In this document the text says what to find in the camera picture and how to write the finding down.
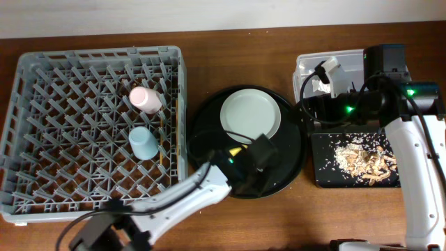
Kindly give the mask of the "white napkin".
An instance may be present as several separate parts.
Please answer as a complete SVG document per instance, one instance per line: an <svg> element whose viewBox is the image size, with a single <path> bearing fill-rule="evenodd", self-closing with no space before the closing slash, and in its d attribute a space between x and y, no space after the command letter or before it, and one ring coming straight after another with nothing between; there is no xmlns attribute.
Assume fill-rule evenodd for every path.
<svg viewBox="0 0 446 251"><path fill-rule="evenodd" d="M330 93L331 88L329 84L324 84L321 80L312 80L312 90L313 92Z"/></svg>

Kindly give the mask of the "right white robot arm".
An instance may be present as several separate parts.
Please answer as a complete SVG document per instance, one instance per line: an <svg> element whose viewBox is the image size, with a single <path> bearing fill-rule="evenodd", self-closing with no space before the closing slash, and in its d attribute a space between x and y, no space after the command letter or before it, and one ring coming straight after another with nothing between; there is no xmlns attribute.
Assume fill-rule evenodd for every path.
<svg viewBox="0 0 446 251"><path fill-rule="evenodd" d="M293 74L291 117L307 132L378 122L396 158L406 249L445 249L445 106L434 82L415 82L404 45L305 54Z"/></svg>

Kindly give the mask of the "pink cup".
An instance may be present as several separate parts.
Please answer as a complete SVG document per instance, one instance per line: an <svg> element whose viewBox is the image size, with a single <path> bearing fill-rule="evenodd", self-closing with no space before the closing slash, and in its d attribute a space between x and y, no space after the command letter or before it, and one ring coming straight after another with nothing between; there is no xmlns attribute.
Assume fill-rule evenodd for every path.
<svg viewBox="0 0 446 251"><path fill-rule="evenodd" d="M142 86L134 87L130 92L129 99L136 108L147 114L157 113L162 107L160 94Z"/></svg>

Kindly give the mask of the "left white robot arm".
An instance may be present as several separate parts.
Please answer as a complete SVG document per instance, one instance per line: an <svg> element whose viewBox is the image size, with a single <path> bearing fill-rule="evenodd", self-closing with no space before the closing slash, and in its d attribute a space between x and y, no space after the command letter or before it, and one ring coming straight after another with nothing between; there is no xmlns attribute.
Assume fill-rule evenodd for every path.
<svg viewBox="0 0 446 251"><path fill-rule="evenodd" d="M60 249L63 237L85 220L70 241L70 250L151 250L172 227L229 195L252 191L262 196L269 172L279 161L277 147L265 135L247 145L212 150L193 175L168 190L130 205L112 199L104 208L73 220L55 248Z"/></svg>

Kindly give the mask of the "yellow bowl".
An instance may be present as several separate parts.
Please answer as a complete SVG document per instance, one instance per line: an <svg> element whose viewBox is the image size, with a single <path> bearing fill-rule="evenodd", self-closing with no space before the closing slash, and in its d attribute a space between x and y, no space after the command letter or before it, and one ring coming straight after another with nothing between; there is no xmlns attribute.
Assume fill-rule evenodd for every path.
<svg viewBox="0 0 446 251"><path fill-rule="evenodd" d="M236 156L238 153L240 153L242 150L245 150L247 148L247 145L242 145L242 146L238 146L238 147L235 147L235 148L232 148L232 149L229 149L229 153L232 155L232 156Z"/></svg>

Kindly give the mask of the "blue cup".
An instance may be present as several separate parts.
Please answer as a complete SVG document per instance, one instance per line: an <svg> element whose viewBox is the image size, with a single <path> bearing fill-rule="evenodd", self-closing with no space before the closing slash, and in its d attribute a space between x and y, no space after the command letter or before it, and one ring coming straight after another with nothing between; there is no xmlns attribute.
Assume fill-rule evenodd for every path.
<svg viewBox="0 0 446 251"><path fill-rule="evenodd" d="M131 129L129 142L135 157L140 160L150 160L159 152L157 139L146 127Z"/></svg>

